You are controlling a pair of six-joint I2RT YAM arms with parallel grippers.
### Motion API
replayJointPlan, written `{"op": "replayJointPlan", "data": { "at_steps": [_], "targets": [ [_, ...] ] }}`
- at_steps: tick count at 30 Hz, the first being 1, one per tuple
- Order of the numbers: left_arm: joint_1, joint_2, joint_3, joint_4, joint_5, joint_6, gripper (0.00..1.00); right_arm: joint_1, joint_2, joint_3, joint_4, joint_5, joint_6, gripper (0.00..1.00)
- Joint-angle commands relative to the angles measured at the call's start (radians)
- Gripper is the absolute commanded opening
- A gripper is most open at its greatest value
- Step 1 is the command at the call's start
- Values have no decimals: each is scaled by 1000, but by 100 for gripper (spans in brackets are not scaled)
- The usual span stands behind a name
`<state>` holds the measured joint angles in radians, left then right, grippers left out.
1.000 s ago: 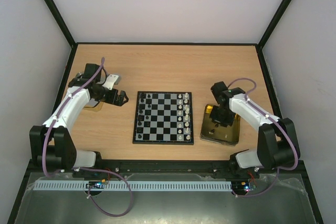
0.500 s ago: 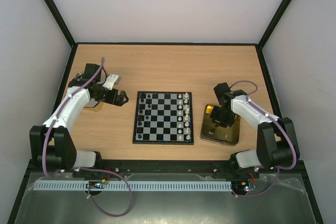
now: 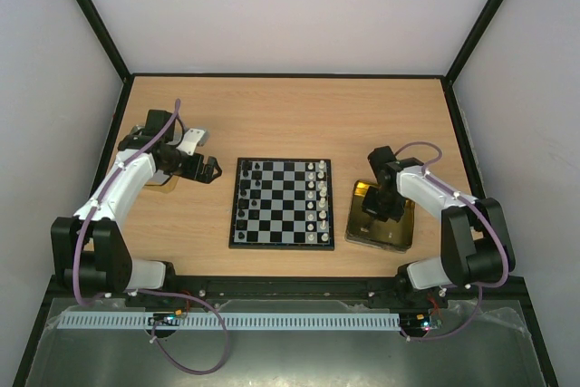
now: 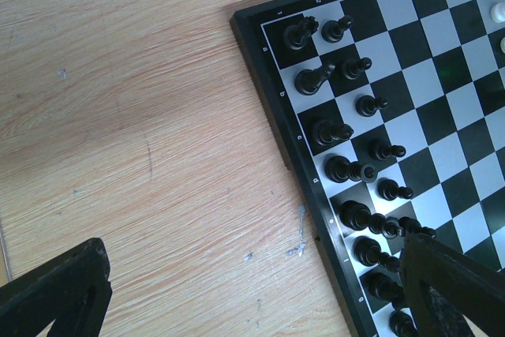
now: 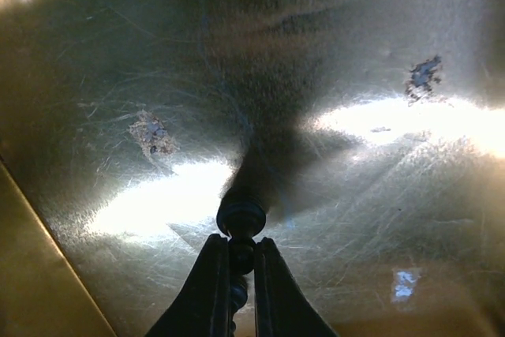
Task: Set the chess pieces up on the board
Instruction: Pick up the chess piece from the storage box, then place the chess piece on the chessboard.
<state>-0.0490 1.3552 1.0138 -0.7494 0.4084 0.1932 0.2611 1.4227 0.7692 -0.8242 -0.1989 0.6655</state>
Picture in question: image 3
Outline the gold metal tin tray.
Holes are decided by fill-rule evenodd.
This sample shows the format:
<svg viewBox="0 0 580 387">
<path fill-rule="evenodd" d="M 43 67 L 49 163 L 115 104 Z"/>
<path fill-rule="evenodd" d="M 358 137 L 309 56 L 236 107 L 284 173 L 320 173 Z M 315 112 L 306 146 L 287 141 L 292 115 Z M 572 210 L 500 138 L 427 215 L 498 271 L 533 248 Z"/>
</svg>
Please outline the gold metal tin tray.
<svg viewBox="0 0 580 387">
<path fill-rule="evenodd" d="M 415 203 L 406 199 L 401 219 L 380 221 L 363 211 L 363 200 L 375 183 L 359 179 L 354 183 L 351 206 L 345 229 L 345 240 L 383 250 L 405 253 L 411 246 L 414 233 Z"/>
</svg>

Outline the black grey chess board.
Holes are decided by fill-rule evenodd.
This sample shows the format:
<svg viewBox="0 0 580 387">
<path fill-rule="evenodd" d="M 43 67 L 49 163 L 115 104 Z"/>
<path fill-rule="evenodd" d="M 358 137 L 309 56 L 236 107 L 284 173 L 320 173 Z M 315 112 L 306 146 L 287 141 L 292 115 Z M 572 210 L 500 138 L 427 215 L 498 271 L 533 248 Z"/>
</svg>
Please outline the black grey chess board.
<svg viewBox="0 0 580 387">
<path fill-rule="evenodd" d="M 228 246 L 334 250 L 331 161 L 239 158 Z"/>
</svg>

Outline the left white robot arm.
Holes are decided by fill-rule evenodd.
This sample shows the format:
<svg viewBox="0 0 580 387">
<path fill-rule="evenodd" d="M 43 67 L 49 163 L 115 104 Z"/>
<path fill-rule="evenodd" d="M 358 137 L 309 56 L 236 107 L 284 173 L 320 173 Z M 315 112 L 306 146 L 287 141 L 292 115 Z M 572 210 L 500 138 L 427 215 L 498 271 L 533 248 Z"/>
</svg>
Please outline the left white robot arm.
<svg viewBox="0 0 580 387">
<path fill-rule="evenodd" d="M 99 187 L 71 217 L 51 226 L 57 282 L 72 289 L 81 306 L 95 297 L 138 290 L 160 290 L 173 266 L 131 256 L 121 228 L 140 192 L 163 176 L 209 184 L 221 176 L 216 158 L 197 149 L 208 140 L 202 128 L 185 126 L 177 111 L 151 110 L 118 145 L 114 162 Z"/>
</svg>

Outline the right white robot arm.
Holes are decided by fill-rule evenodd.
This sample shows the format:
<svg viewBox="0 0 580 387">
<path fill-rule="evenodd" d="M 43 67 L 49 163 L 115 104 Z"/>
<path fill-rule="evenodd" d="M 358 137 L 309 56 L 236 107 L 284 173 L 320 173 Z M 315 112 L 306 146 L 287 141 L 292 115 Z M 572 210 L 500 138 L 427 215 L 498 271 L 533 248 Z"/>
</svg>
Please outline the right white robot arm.
<svg viewBox="0 0 580 387">
<path fill-rule="evenodd" d="M 410 200 L 440 221 L 440 254 L 402 266 L 397 300 L 413 307 L 434 287 L 499 288 L 515 267 L 506 220 L 493 198 L 475 198 L 443 182 L 415 158 L 369 157 L 377 186 L 362 211 L 398 222 Z"/>
</svg>

